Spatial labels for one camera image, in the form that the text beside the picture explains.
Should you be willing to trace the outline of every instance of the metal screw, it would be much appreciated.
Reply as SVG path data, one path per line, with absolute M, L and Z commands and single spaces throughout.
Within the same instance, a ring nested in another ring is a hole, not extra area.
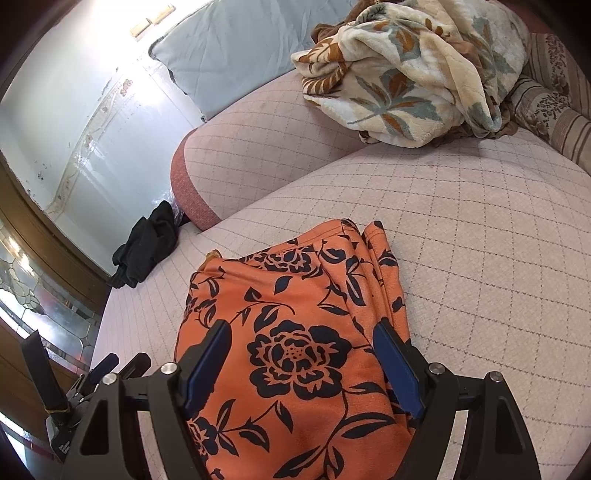
M 167 364 L 164 364 L 163 366 L 160 367 L 160 371 L 164 375 L 171 375 L 176 372 L 177 368 L 178 368 L 178 366 L 176 363 L 168 362 Z
M 491 378 L 493 382 L 496 383 L 501 383 L 504 380 L 503 374 L 501 372 L 492 371 L 489 372 L 488 376 Z
M 441 375 L 445 371 L 445 367 L 440 363 L 429 364 L 429 371 L 434 375 Z
M 103 377 L 103 383 L 105 385 L 111 385 L 111 384 L 115 383 L 115 380 L 117 380 L 117 374 L 114 374 L 112 372 L 110 374 L 106 374 Z

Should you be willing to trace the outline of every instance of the pillow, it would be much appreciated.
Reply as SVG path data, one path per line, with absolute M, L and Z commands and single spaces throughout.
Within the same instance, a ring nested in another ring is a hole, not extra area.
M 591 174 L 591 122 L 570 107 L 567 95 L 521 75 L 507 99 L 518 125 Z
M 306 104 L 293 71 L 190 132 L 173 156 L 170 183 L 181 209 L 206 230 L 363 146 L 355 130 Z
M 531 34 L 530 60 L 523 74 L 564 95 L 569 107 L 591 119 L 591 85 L 556 35 Z
M 336 24 L 356 0 L 216 0 L 150 47 L 180 89 L 211 119 L 294 67 L 290 54 L 312 48 L 318 23 Z

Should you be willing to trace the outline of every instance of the black cloth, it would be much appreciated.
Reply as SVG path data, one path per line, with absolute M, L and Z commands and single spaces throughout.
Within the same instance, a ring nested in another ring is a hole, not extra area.
M 135 288 L 158 262 L 172 253 L 177 239 L 173 208 L 163 201 L 149 218 L 139 219 L 131 229 L 127 243 L 113 254 L 113 265 L 117 266 L 117 272 L 107 284 L 113 288 L 123 285 Z

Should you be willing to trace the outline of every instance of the diamond pattern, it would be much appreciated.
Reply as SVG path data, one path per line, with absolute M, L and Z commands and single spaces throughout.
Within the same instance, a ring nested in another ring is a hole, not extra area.
M 183 155 L 173 163 L 185 162 L 192 184 L 187 188 L 195 189 L 224 219 L 362 147 L 356 131 L 306 105 L 301 77 L 292 71 L 196 129 L 186 139 Z M 177 197 L 184 207 L 183 192 Z
M 591 441 L 589 212 L 591 178 L 524 130 L 438 149 L 371 145 L 203 233 L 183 227 L 146 282 L 112 292 L 94 363 L 111 351 L 121 364 L 147 352 L 152 370 L 169 361 L 189 276 L 210 250 L 240 257 L 333 216 L 359 226 L 380 219 L 400 262 L 413 342 L 456 374 L 503 372 L 544 480 L 563 480 Z M 142 422 L 153 476 L 164 478 Z M 456 422 L 441 480 L 459 454 Z

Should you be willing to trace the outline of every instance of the white wall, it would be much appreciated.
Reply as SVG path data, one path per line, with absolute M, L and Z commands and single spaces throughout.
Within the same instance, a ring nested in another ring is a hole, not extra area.
M 170 190 L 170 160 L 200 112 L 148 58 L 204 0 L 134 39 L 157 0 L 82 0 L 37 44 L 0 103 L 0 148 L 31 197 L 88 257 L 111 257 Z

